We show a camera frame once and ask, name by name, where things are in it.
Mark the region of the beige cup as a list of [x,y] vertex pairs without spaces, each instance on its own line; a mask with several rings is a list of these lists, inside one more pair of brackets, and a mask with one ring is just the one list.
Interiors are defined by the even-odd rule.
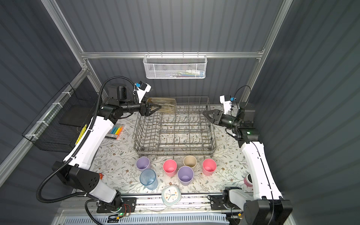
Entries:
[[188,155],[184,158],[183,164],[185,166],[188,166],[188,167],[194,169],[197,165],[197,159],[196,159],[196,157],[194,157],[192,155]]

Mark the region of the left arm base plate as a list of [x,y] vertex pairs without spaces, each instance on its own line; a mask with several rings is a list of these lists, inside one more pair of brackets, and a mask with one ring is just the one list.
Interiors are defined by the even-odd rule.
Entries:
[[97,204],[97,213],[133,213],[137,205],[135,197],[116,197],[111,203],[100,201]]

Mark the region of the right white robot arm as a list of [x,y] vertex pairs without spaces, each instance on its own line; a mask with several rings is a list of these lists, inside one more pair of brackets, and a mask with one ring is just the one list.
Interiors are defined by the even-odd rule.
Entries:
[[282,225],[292,213],[290,200],[283,198],[277,188],[268,166],[264,145],[254,126],[255,111],[244,104],[238,106],[236,116],[231,115],[231,106],[203,111],[204,117],[214,125],[224,127],[226,133],[238,142],[250,170],[253,194],[245,193],[240,187],[226,187],[222,201],[216,201],[227,208],[239,208],[243,218],[241,225]]

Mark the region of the clear amber glass cup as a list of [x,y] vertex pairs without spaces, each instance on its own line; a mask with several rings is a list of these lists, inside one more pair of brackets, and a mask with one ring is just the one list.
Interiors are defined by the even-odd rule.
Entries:
[[175,98],[170,97],[151,97],[147,100],[148,103],[160,105],[159,113],[176,113],[177,102]]

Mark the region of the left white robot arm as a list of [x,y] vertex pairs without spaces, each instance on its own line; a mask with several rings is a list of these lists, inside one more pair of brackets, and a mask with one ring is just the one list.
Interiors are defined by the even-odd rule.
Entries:
[[[56,161],[53,164],[53,172],[39,185],[36,191],[39,202],[56,203],[75,196],[87,196],[95,202],[115,209],[122,207],[121,193],[105,184],[99,173],[91,171],[90,167],[106,134],[118,120],[124,119],[124,114],[132,115],[138,112],[141,116],[151,116],[161,109],[161,106],[147,101],[145,94],[151,90],[149,84],[135,83],[123,76],[120,78],[132,85],[133,99],[127,100],[126,86],[120,85],[113,87],[111,95],[102,99],[106,83],[101,85],[89,126],[74,149],[62,162]],[[78,189],[78,192],[54,199],[44,198],[42,190],[54,176],[58,176],[63,184]]]

